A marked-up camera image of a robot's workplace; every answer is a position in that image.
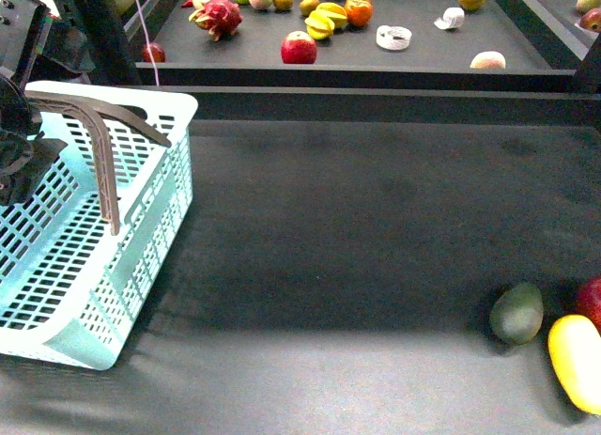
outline green mango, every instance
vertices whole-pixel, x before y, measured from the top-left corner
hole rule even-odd
[[[495,302],[488,318],[492,332],[509,345],[534,339],[543,323],[544,307],[540,289],[522,282]]]

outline pink fruit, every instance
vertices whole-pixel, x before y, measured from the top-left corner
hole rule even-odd
[[[216,42],[224,34],[236,34],[242,19],[238,4],[229,0],[209,0],[190,16],[190,21],[206,29]]]
[[[576,309],[590,319],[601,333],[601,275],[580,287],[576,294]]]
[[[580,27],[601,33],[601,8],[593,8],[580,18]]]
[[[304,31],[294,31],[282,41],[280,53],[285,64],[313,64],[317,59],[317,45]]]
[[[157,42],[147,43],[142,49],[142,59],[145,62],[152,62],[151,56],[154,62],[165,62],[167,60],[164,48]]]

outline pear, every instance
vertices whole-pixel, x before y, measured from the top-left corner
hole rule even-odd
[[[577,0],[576,11],[578,14],[586,14],[589,10],[600,6],[601,0]]]

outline red apple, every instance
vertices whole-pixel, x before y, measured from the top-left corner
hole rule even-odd
[[[576,294],[576,309],[590,319],[601,333],[601,275],[580,287]]]
[[[294,31],[282,41],[280,53],[285,64],[313,64],[317,59],[317,44],[304,31]]]
[[[601,33],[601,8],[591,9],[584,14],[580,18],[580,27],[595,33]]]
[[[146,43],[142,49],[142,59],[145,62],[152,62],[151,55],[154,62],[165,62],[167,60],[164,48],[157,42]]]

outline dragon fruit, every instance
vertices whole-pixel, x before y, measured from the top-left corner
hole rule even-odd
[[[242,23],[239,6],[229,0],[209,0],[189,18],[199,28],[214,36],[217,42],[224,34],[234,35]]]

